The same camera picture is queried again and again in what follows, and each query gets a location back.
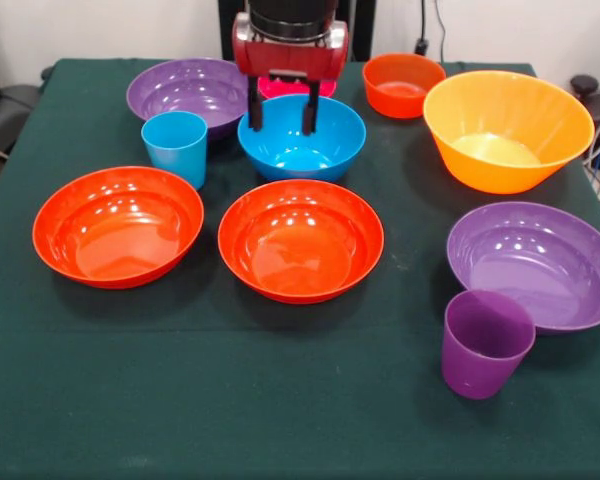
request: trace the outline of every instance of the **white wall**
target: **white wall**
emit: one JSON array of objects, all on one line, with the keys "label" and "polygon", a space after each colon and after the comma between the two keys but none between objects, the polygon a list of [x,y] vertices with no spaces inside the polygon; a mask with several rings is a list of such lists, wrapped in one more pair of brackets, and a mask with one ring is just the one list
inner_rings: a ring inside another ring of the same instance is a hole
[{"label": "white wall", "polygon": [[[429,55],[440,30],[428,8]],[[600,79],[600,0],[439,0],[446,60],[531,62],[566,85]],[[378,0],[373,53],[412,51],[419,0]],[[61,57],[220,57],[216,0],[0,0],[0,84],[39,82]]]},{"label": "white wall", "polygon": [[[441,30],[426,0],[428,55],[439,60]],[[600,80],[600,0],[439,0],[446,61],[529,62],[567,85],[585,72]],[[420,0],[378,0],[373,53],[413,51]]]},{"label": "white wall", "polygon": [[222,56],[216,0],[0,0],[0,85],[62,57]]}]

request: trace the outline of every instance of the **purple cup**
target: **purple cup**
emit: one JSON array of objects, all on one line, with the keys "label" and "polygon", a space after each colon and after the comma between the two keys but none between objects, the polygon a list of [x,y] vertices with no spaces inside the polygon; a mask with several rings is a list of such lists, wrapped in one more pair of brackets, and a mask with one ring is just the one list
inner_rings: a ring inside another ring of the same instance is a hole
[{"label": "purple cup", "polygon": [[449,302],[445,312],[442,376],[463,397],[491,397],[535,338],[531,317],[514,300],[496,292],[463,292]]}]

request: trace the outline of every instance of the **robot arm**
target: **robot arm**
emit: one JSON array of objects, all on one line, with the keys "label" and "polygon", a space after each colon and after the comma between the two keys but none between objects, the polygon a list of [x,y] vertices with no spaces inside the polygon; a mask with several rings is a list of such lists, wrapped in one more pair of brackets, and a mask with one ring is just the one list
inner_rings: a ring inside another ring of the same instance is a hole
[{"label": "robot arm", "polygon": [[338,0],[246,0],[233,25],[236,64],[249,78],[249,127],[262,128],[258,77],[299,80],[309,86],[302,132],[316,130],[320,82],[336,80],[347,55],[345,22],[335,20]]}]

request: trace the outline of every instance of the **bowl rim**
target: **bowl rim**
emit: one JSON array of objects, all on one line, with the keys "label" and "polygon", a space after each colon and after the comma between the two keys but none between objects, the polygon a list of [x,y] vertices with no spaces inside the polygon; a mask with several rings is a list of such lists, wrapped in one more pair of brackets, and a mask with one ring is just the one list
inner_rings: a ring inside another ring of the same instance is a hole
[{"label": "bowl rim", "polygon": [[[91,177],[94,177],[97,175],[102,175],[105,173],[110,173],[110,172],[138,171],[138,170],[148,171],[152,175],[164,174],[165,176],[171,177],[173,180],[175,180],[177,182],[181,182],[183,185],[186,185],[186,187],[190,188],[195,193],[195,195],[194,195],[194,198],[196,199],[195,208],[199,209],[199,211],[200,211],[200,220],[197,222],[197,224],[196,223],[193,224],[193,234],[191,235],[191,239],[187,242],[186,245],[179,248],[178,251],[176,252],[176,254],[172,258],[170,258],[166,262],[163,262],[159,266],[152,268],[150,270],[147,270],[146,272],[143,272],[140,274],[127,275],[124,277],[107,278],[107,279],[94,279],[92,277],[88,277],[85,275],[74,275],[73,273],[69,273],[65,270],[59,269],[55,265],[53,265],[51,262],[49,262],[45,255],[41,254],[40,247],[38,245],[38,242],[36,241],[36,232],[39,228],[38,223],[40,222],[40,219],[41,219],[44,211],[48,207],[49,203],[51,203],[53,200],[55,200],[61,194],[65,193],[71,187],[75,186],[77,183],[83,182],[84,180],[87,180],[88,178],[91,178]],[[159,168],[145,167],[145,166],[140,166],[140,165],[137,165],[137,166],[136,165],[124,165],[124,166],[119,166],[119,167],[102,168],[100,170],[96,170],[96,171],[87,173],[85,175],[82,175],[80,177],[77,177],[77,178],[71,180],[69,183],[66,183],[65,185],[58,188],[49,198],[47,198],[47,200],[45,200],[45,202],[42,204],[42,206],[38,210],[38,213],[36,214],[36,218],[33,221],[33,227],[31,228],[31,240],[33,242],[33,248],[35,249],[36,253],[38,254],[38,257],[51,270],[54,270],[55,272],[65,276],[67,278],[70,278],[72,280],[75,280],[75,281],[78,281],[81,283],[88,283],[91,285],[108,284],[108,283],[112,283],[112,282],[123,282],[123,281],[127,281],[127,280],[133,280],[133,279],[142,277],[144,275],[148,275],[148,274],[162,270],[163,268],[165,268],[167,265],[171,264],[171,262],[173,262],[175,259],[182,256],[184,253],[186,253],[191,248],[191,246],[193,245],[193,242],[196,240],[196,238],[198,238],[198,235],[200,234],[200,231],[202,230],[203,222],[204,222],[204,204],[202,203],[202,198],[200,197],[200,194],[197,192],[197,190],[195,188],[193,188],[193,186],[190,185],[182,177],[179,177],[178,175],[175,175],[166,170],[161,170]]]},{"label": "bowl rim", "polygon": [[[294,94],[290,94],[290,95],[281,95],[279,97],[267,99],[264,102],[262,102],[262,104],[264,107],[264,104],[269,103],[269,102],[272,102],[272,103],[285,102],[285,101],[293,100],[294,98],[300,98],[300,97],[308,99],[309,95],[306,93],[294,93]],[[249,121],[248,113],[243,115],[242,118],[240,119],[240,122],[238,123],[238,128],[236,129],[237,134],[238,134],[238,143],[240,143],[240,146],[242,147],[242,149],[245,151],[245,153],[247,154],[247,156],[250,159],[253,159],[253,160],[255,160],[263,165],[266,165],[268,167],[275,168],[276,170],[287,171],[287,172],[308,173],[308,172],[328,172],[329,170],[331,170],[333,168],[337,168],[337,167],[341,166],[342,164],[354,159],[356,157],[356,155],[358,155],[360,153],[360,150],[362,150],[362,147],[364,147],[364,144],[367,141],[367,126],[365,125],[364,120],[362,119],[360,114],[358,112],[356,112],[353,108],[351,108],[349,105],[347,105],[346,103],[336,100],[335,98],[321,96],[319,103],[323,103],[323,102],[334,103],[334,104],[337,104],[339,107],[344,107],[344,110],[353,114],[353,118],[355,118],[356,122],[362,127],[362,135],[360,136],[359,144],[355,147],[355,149],[351,153],[351,155],[349,155],[346,159],[341,159],[340,161],[333,163],[332,165],[329,165],[326,168],[320,168],[320,169],[311,168],[311,169],[306,169],[306,170],[278,167],[277,165],[269,163],[266,160],[263,160],[262,158],[260,158],[260,156],[258,156],[258,154],[257,154],[258,152],[253,152],[251,149],[245,148],[244,141],[242,138],[242,136],[243,136],[242,130],[244,130],[244,123]]]},{"label": "bowl rim", "polygon": [[[377,227],[380,232],[380,245],[379,245],[378,251],[376,252],[375,256],[372,258],[371,262],[369,262],[369,265],[367,266],[367,268],[365,268],[363,270],[362,274],[356,276],[356,278],[354,278],[353,280],[351,280],[347,283],[343,283],[339,287],[336,287],[336,288],[333,288],[331,290],[327,290],[324,292],[311,293],[311,294],[297,294],[297,293],[296,294],[287,294],[287,293],[280,293],[280,292],[271,290],[269,288],[264,288],[262,285],[251,282],[250,280],[246,279],[242,275],[241,272],[237,271],[234,268],[233,264],[231,264],[230,262],[227,261],[227,254],[222,248],[222,243],[221,243],[220,239],[222,238],[223,231],[227,228],[226,227],[226,219],[227,219],[229,212],[232,209],[236,208],[236,205],[238,205],[240,202],[248,199],[249,196],[252,195],[254,192],[259,191],[259,190],[266,190],[269,188],[273,188],[272,185],[281,184],[281,183],[292,184],[292,185],[298,185],[298,184],[319,185],[320,188],[333,188],[335,190],[338,190],[338,191],[344,193],[349,198],[354,198],[354,199],[360,201],[362,203],[362,205],[364,205],[364,207],[373,214],[372,218],[374,220],[374,226]],[[382,221],[380,220],[380,216],[364,198],[362,198],[360,195],[353,192],[352,190],[341,187],[340,185],[336,185],[335,183],[325,182],[323,180],[314,180],[314,179],[309,179],[309,178],[292,178],[292,179],[287,179],[287,180],[278,180],[275,182],[269,182],[269,183],[260,185],[259,187],[253,188],[253,189],[249,190],[248,192],[245,192],[244,194],[240,195],[240,197],[238,197],[229,206],[229,208],[227,208],[227,210],[222,215],[222,220],[220,220],[220,225],[218,226],[218,239],[217,239],[218,251],[220,252],[222,261],[227,266],[227,268],[231,271],[231,273],[233,273],[240,281],[242,281],[249,288],[251,288],[252,290],[255,290],[257,292],[266,292],[267,294],[274,295],[277,297],[282,297],[285,299],[290,299],[290,300],[310,300],[310,299],[314,299],[314,298],[318,298],[318,297],[333,298],[337,295],[340,295],[340,294],[346,292],[350,288],[354,287],[355,285],[360,283],[362,280],[364,280],[373,271],[373,269],[376,267],[376,265],[380,261],[380,258],[382,257],[382,253],[384,252],[384,241],[385,241],[384,227],[382,226]]]},{"label": "bowl rim", "polygon": [[[147,140],[145,128],[147,128],[147,125],[149,125],[149,122],[154,121],[158,117],[172,116],[174,114],[185,115],[188,117],[194,117],[196,120],[202,122],[202,125],[204,126],[204,131],[197,139],[195,139],[194,141],[192,141],[186,145],[182,145],[180,147],[162,147],[160,145],[156,145],[155,143]],[[142,137],[142,140],[147,145],[150,145],[151,147],[155,148],[156,150],[167,150],[167,151],[178,151],[178,150],[184,150],[186,148],[193,147],[194,145],[197,145],[198,143],[203,142],[207,138],[208,134],[209,134],[209,126],[207,125],[207,122],[205,121],[205,119],[202,118],[202,116],[198,115],[197,113],[187,112],[185,110],[171,110],[170,112],[158,113],[157,115],[154,115],[149,120],[144,122],[144,125],[142,125],[142,128],[140,129],[140,137]]]},{"label": "bowl rim", "polygon": [[[223,59],[221,59],[221,58],[212,58],[212,57],[190,57],[190,58],[180,58],[180,59],[173,59],[173,60],[166,60],[166,61],[158,62],[158,63],[156,63],[155,65],[153,65],[153,66],[151,66],[151,67],[149,67],[149,68],[147,68],[147,69],[143,70],[143,71],[142,71],[142,72],[140,72],[139,74],[137,74],[137,75],[136,75],[136,76],[133,78],[133,80],[131,80],[131,82],[129,83],[129,86],[127,86],[127,90],[126,90],[126,93],[125,93],[125,98],[126,98],[126,100],[127,100],[127,107],[129,108],[129,110],[131,110],[131,112],[132,112],[132,113],[133,113],[133,114],[134,114],[136,117],[138,117],[140,120],[142,120],[142,121],[145,121],[145,122],[146,122],[147,120],[149,120],[151,117],[144,117],[143,115],[141,115],[141,114],[140,114],[140,112],[138,112],[138,111],[137,111],[137,110],[136,110],[136,109],[133,107],[133,104],[131,103],[131,99],[130,99],[131,88],[132,88],[132,87],[133,87],[133,86],[134,86],[134,85],[135,85],[137,82],[139,82],[139,81],[140,81],[140,77],[142,77],[143,75],[145,75],[145,74],[147,74],[147,73],[149,73],[149,72],[151,72],[151,71],[153,71],[153,70],[155,70],[155,69],[157,69],[157,68],[159,68],[159,67],[163,67],[164,65],[168,65],[168,64],[171,64],[171,63],[183,63],[183,62],[191,62],[191,61],[196,61],[196,60],[197,60],[197,61],[200,61],[200,60],[202,60],[202,61],[205,61],[205,62],[215,62],[215,63],[223,63],[223,64],[227,64],[227,65],[232,65],[232,66],[234,66],[234,67],[236,68],[237,72],[238,72],[240,75],[243,75],[243,76],[244,76],[244,74],[243,74],[243,73],[240,71],[240,69],[238,68],[238,65],[237,65],[235,62],[230,62],[230,61],[228,61],[228,60],[223,60]],[[230,123],[232,123],[232,122],[235,122],[235,121],[236,121],[236,120],[238,120],[240,117],[242,117],[242,116],[243,116],[243,115],[246,113],[246,111],[247,111],[247,109],[246,109],[246,106],[245,106],[245,111],[244,111],[244,112],[242,112],[240,115],[237,115],[237,116],[235,116],[234,118],[232,118],[231,120],[228,120],[228,121],[226,121],[225,123],[222,123],[222,124],[220,124],[220,125],[216,125],[216,126],[214,126],[214,127],[210,127],[210,128],[209,128],[209,130],[211,131],[211,130],[214,130],[214,129],[216,129],[216,128],[222,128],[222,127],[224,127],[225,125],[228,125],[228,124],[230,124]]]},{"label": "bowl rim", "polygon": [[[375,84],[371,83],[371,81],[368,78],[367,75],[367,70],[369,68],[371,68],[371,65],[373,65],[377,60],[381,60],[384,58],[388,58],[388,57],[402,57],[402,58],[414,58],[417,59],[418,61],[421,61],[423,64],[429,64],[432,67],[434,67],[435,70],[438,71],[438,73],[442,73],[442,78],[433,86],[431,87],[429,90],[423,92],[423,93],[414,93],[413,95],[404,95],[404,96],[400,96],[400,97],[396,97],[394,95],[390,95],[386,92],[383,92],[382,90],[380,90]],[[447,71],[444,69],[444,67],[442,65],[440,65],[438,62],[431,60],[428,57],[425,57],[423,55],[417,55],[415,53],[406,53],[406,52],[387,52],[387,53],[382,53],[380,55],[376,55],[375,57],[370,58],[365,64],[364,67],[362,67],[362,79],[364,81],[364,84],[366,87],[370,88],[371,90],[373,90],[374,92],[377,92],[381,95],[387,96],[387,97],[391,97],[391,98],[412,98],[412,99],[420,99],[420,98],[426,98],[426,96],[429,94],[429,92],[431,90],[433,90],[434,88],[436,88],[440,82],[443,82],[447,79]]]},{"label": "bowl rim", "polygon": [[589,112],[587,111],[585,106],[582,105],[578,101],[577,98],[575,98],[573,95],[571,95],[566,90],[558,87],[557,85],[554,85],[551,82],[548,82],[547,80],[543,80],[541,78],[534,77],[533,75],[527,75],[525,73],[509,72],[506,70],[474,70],[471,72],[461,72],[456,75],[451,75],[450,77],[447,77],[444,80],[442,80],[441,82],[439,82],[438,84],[436,84],[427,93],[427,96],[424,99],[424,104],[422,106],[422,116],[424,117],[424,121],[427,124],[427,127],[429,128],[429,130],[431,130],[431,133],[433,133],[433,135],[436,137],[436,139],[440,140],[447,147],[451,148],[454,152],[462,153],[458,149],[453,147],[453,145],[451,145],[451,143],[449,143],[444,137],[442,137],[442,135],[440,135],[440,133],[432,126],[431,119],[429,118],[429,115],[428,115],[429,109],[427,108],[427,106],[429,105],[431,95],[435,95],[435,92],[437,89],[442,88],[444,85],[446,85],[450,82],[454,82],[455,81],[454,79],[456,79],[456,78],[463,78],[463,77],[468,77],[468,76],[506,76],[506,77],[523,78],[524,81],[541,83],[541,84],[549,87],[551,90],[558,93],[559,95],[566,95],[570,99],[569,101],[571,101],[576,106],[576,108],[579,109],[580,112],[582,114],[584,114],[585,117],[589,120],[587,122],[589,125],[589,132],[587,135],[587,137],[588,137],[587,143],[581,150],[579,150],[576,154],[574,154],[570,158],[563,158],[562,160],[556,160],[555,162],[551,162],[551,163],[541,163],[540,165],[513,165],[513,164],[489,162],[487,160],[483,160],[481,158],[474,157],[472,155],[467,155],[467,154],[463,154],[463,155],[471,158],[472,160],[476,160],[481,163],[486,163],[487,165],[496,165],[499,167],[514,168],[514,169],[519,169],[519,170],[534,170],[534,169],[539,169],[539,168],[544,169],[547,167],[557,167],[560,165],[565,165],[565,164],[569,163],[571,160],[574,160],[575,158],[577,158],[579,155],[582,155],[582,153],[585,152],[587,150],[587,148],[589,148],[589,145],[591,145],[591,142],[593,141],[593,136],[595,135],[595,126],[593,124],[593,119],[591,118],[591,115],[589,114]]},{"label": "bowl rim", "polygon": [[[505,206],[525,206],[525,207],[533,207],[533,208],[539,208],[540,210],[549,210],[555,213],[558,213],[559,215],[563,215],[565,217],[568,217],[569,219],[575,221],[576,223],[582,225],[588,232],[590,232],[591,234],[593,234],[594,236],[600,237],[600,232],[594,228],[592,225],[590,225],[588,222],[584,221],[583,219],[581,219],[580,217],[577,217],[576,215],[566,212],[564,210],[561,210],[559,208],[556,207],[552,207],[549,205],[545,205],[543,203],[536,203],[536,202],[524,202],[524,201],[504,201],[504,202],[492,202],[492,203],[487,203],[484,205],[480,205],[479,207],[476,207],[472,210],[470,210],[469,212],[465,213],[462,217],[460,217],[451,227],[451,229],[449,230],[449,235],[447,235],[447,244],[446,244],[446,253],[447,253],[447,262],[449,263],[449,267],[451,268],[451,271],[453,272],[453,275],[456,277],[456,279],[462,284],[462,286],[467,289],[467,290],[475,290],[474,288],[471,287],[471,285],[469,285],[467,282],[465,282],[463,279],[460,278],[460,276],[458,275],[457,269],[455,268],[455,263],[452,261],[452,256],[451,256],[451,239],[452,237],[454,237],[454,234],[456,232],[456,230],[459,228],[460,224],[463,223],[467,218],[469,218],[470,216],[473,215],[477,215],[481,210],[488,208],[488,207],[493,207],[493,206],[498,206],[498,207],[505,207]],[[535,322],[535,319],[533,318],[533,316],[531,316],[531,319],[534,320],[534,325],[536,326],[536,328],[539,328],[545,332],[563,332],[563,333],[569,333],[569,332],[577,332],[577,331],[581,331],[581,330],[587,330],[589,328],[593,328],[593,327],[597,327],[598,325],[600,325],[600,319],[596,322],[592,322],[592,323],[587,323],[587,324],[583,324],[583,325],[577,325],[577,326],[569,326],[569,325],[565,325],[565,326],[560,326],[560,327],[556,327],[556,326],[547,326],[547,325],[540,325],[538,323]]]}]

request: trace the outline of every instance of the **table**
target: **table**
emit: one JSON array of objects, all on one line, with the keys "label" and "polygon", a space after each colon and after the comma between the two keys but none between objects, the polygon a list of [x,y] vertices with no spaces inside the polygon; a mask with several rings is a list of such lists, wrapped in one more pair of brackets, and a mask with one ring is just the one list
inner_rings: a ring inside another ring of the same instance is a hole
[{"label": "table", "polygon": [[[153,63],[60,61],[0,178],[0,478],[600,478],[600,328],[540,338],[488,401],[443,383],[443,311],[460,291],[446,236],[504,197],[453,179],[422,119],[371,110],[361,64],[335,97],[368,128],[341,183],[386,233],[362,285],[291,307],[230,274],[215,232],[262,181],[235,136],[210,147],[204,228],[173,272],[101,291],[47,269],[30,238],[44,200],[87,172],[149,164],[125,89]],[[600,230],[578,162],[507,199]]]}]

